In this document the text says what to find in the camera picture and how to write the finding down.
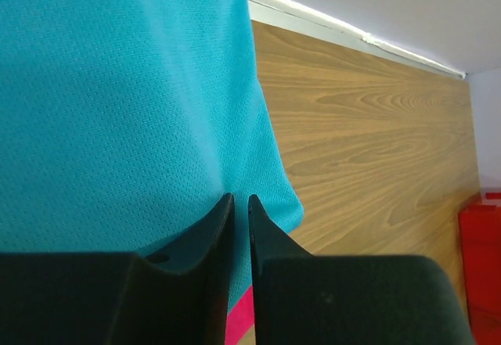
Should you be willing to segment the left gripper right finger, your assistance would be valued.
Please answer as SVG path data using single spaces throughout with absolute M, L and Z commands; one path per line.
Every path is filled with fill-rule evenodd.
M 315 256 L 248 202 L 259 344 L 472 344 L 442 268 L 418 255 Z

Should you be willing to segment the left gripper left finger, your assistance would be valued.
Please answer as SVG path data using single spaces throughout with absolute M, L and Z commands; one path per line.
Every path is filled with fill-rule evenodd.
M 3 253 L 4 344 L 222 344 L 234 199 L 148 256 Z

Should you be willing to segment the teal t shirt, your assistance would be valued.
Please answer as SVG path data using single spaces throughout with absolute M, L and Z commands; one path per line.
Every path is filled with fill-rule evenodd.
M 303 207 L 258 81 L 247 0 L 1 0 L 1 249 L 149 253 L 230 192 L 229 305 L 257 195 Z

